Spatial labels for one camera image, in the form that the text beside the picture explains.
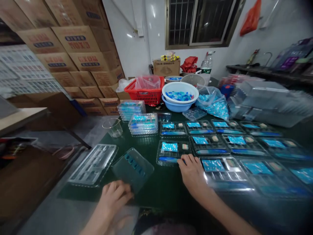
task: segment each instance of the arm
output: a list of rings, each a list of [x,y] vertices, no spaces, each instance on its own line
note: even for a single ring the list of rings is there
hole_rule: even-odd
[[[260,233],[238,216],[208,187],[205,173],[199,158],[191,154],[182,155],[177,162],[182,173],[183,182],[201,206],[209,211],[232,235],[259,235]]]

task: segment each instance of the hand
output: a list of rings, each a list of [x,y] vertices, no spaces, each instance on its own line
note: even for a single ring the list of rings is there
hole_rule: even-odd
[[[130,185],[121,180],[105,185],[100,201],[81,235],[105,234],[114,216],[133,196]]]
[[[181,159],[177,160],[177,163],[186,188],[197,202],[204,206],[208,197],[216,196],[214,190],[206,183],[205,173],[198,157],[184,154]]]

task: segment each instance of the red bag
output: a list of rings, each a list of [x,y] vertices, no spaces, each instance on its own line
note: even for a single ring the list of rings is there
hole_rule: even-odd
[[[254,6],[249,10],[246,16],[246,21],[241,28],[240,36],[250,33],[258,28],[261,12],[261,0],[257,0]]]

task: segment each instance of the plastic blister tray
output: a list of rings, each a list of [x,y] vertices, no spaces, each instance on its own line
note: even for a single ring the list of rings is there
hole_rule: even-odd
[[[192,108],[189,109],[187,111],[182,112],[182,114],[188,118],[190,121],[196,121],[204,116],[207,115],[206,112],[204,112],[203,110],[201,110],[200,108],[196,107],[196,108]]]
[[[234,134],[223,134],[222,135],[226,144],[230,148],[231,152],[239,155],[253,155],[267,157],[268,153],[265,149],[256,141],[251,135],[234,135]],[[231,141],[230,138],[242,138],[245,144],[238,144]]]
[[[260,192],[270,197],[303,198],[310,192],[276,160],[243,159],[239,163]]]
[[[205,138],[207,144],[197,144],[195,138]],[[220,135],[216,134],[204,134],[204,135],[191,135],[190,143],[192,144],[194,155],[205,159],[209,158],[208,155],[219,155],[219,154],[228,154],[230,153],[226,144],[222,140]]]
[[[242,128],[253,136],[282,136],[275,128],[262,122],[241,121]]]
[[[224,120],[211,120],[216,133],[228,133],[228,134],[245,134],[241,126],[235,121],[226,122]]]
[[[276,158],[313,160],[312,155],[293,139],[260,137],[258,140]]]
[[[163,143],[174,144],[177,149],[164,149]],[[187,141],[160,140],[156,163],[162,166],[176,166],[183,154],[191,154],[190,143]]]
[[[255,191],[255,187],[233,157],[211,157],[201,161],[207,183],[215,190],[241,193]]]
[[[101,181],[100,176],[103,177],[108,170],[117,150],[116,145],[96,145],[70,176],[68,182],[80,186],[96,187]]]
[[[207,120],[186,121],[186,129],[189,134],[212,134],[215,133],[211,123]]]
[[[129,149],[112,166],[114,175],[130,184],[137,194],[154,171],[154,167],[136,149]]]
[[[174,128],[164,127],[163,125],[173,124]],[[161,122],[160,123],[161,138],[187,137],[187,130],[184,122]]]

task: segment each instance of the stack of plastic trays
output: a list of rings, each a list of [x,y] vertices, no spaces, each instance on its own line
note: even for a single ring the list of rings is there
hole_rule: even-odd
[[[144,101],[124,100],[118,106],[117,110],[120,113],[123,122],[130,121],[134,114],[146,113]]]
[[[129,130],[134,137],[157,134],[158,119],[156,113],[133,114],[129,124]]]

